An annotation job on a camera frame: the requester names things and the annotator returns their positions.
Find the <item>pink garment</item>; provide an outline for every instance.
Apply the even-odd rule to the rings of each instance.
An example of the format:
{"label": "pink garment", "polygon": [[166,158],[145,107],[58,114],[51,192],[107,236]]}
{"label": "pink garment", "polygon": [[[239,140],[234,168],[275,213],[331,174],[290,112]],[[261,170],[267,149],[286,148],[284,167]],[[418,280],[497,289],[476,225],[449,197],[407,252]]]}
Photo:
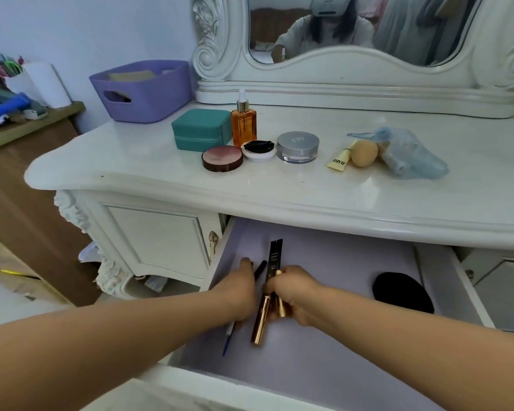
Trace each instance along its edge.
{"label": "pink garment", "polygon": [[360,16],[370,20],[375,30],[377,30],[388,5],[389,0],[373,0],[369,6],[360,11]]}

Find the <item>person's left hand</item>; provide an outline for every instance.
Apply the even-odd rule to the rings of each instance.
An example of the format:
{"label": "person's left hand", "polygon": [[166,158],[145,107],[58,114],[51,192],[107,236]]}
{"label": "person's left hand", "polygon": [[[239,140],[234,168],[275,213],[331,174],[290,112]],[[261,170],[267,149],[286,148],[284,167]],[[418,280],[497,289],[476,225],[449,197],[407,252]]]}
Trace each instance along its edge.
{"label": "person's left hand", "polygon": [[240,261],[240,267],[231,271],[219,284],[213,287],[216,294],[228,303],[235,321],[246,320],[257,311],[257,294],[253,266],[249,258]]}

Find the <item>cream tube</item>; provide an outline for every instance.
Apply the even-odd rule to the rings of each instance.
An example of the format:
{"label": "cream tube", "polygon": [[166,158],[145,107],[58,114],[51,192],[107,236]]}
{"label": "cream tube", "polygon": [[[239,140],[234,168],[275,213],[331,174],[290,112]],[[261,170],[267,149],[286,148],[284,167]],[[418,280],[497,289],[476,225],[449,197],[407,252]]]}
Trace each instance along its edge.
{"label": "cream tube", "polygon": [[335,160],[329,163],[327,166],[331,169],[337,170],[339,172],[344,172],[346,169],[346,165],[350,161],[350,148],[345,148],[341,154],[337,156]]}

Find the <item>plastic storage basket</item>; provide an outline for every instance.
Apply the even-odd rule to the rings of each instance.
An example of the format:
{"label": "plastic storage basket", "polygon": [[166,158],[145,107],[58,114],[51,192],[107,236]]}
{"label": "plastic storage basket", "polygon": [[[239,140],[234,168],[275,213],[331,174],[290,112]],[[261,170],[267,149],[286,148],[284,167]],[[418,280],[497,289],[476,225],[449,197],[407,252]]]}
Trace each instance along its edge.
{"label": "plastic storage basket", "polygon": [[[140,82],[109,80],[110,73],[150,70],[155,78]],[[192,99],[190,68],[180,60],[146,60],[89,77],[112,119],[127,123],[154,123]]]}

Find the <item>dropper cap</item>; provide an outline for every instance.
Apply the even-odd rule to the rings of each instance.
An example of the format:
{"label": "dropper cap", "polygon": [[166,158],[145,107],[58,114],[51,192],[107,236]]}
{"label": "dropper cap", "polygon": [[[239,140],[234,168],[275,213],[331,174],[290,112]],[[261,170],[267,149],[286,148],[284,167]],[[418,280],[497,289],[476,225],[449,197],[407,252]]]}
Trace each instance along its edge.
{"label": "dropper cap", "polygon": [[245,89],[240,89],[240,92],[238,93],[238,102],[236,104],[238,105],[237,108],[240,112],[249,111],[249,101]]}

